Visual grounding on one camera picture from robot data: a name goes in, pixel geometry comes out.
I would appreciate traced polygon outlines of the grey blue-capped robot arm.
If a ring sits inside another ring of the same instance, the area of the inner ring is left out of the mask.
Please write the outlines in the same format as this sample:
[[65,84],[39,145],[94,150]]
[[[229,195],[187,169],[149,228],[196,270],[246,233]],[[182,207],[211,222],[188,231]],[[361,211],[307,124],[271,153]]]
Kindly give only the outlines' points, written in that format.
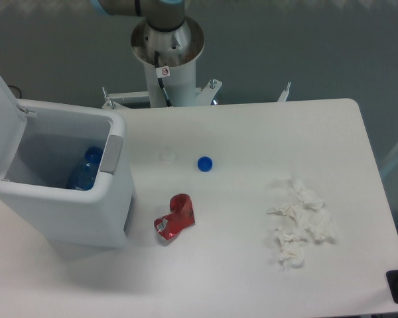
[[200,25],[186,16],[184,1],[92,1],[101,13],[142,17],[133,29],[131,46],[136,57],[152,66],[183,66],[204,49]]

